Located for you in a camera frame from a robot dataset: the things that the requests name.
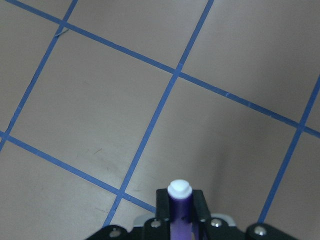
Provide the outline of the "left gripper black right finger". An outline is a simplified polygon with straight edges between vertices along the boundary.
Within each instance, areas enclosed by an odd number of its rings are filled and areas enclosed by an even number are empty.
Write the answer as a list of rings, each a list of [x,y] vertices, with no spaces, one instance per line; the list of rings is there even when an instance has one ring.
[[[235,220],[223,213],[211,213],[202,190],[192,193],[192,230],[196,240],[244,240]]]

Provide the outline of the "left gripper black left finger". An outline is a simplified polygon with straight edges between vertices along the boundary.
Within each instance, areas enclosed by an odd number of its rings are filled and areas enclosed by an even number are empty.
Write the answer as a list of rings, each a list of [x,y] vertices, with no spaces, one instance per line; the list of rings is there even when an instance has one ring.
[[[143,240],[170,240],[171,221],[167,189],[156,190],[155,216],[148,219],[142,229]]]

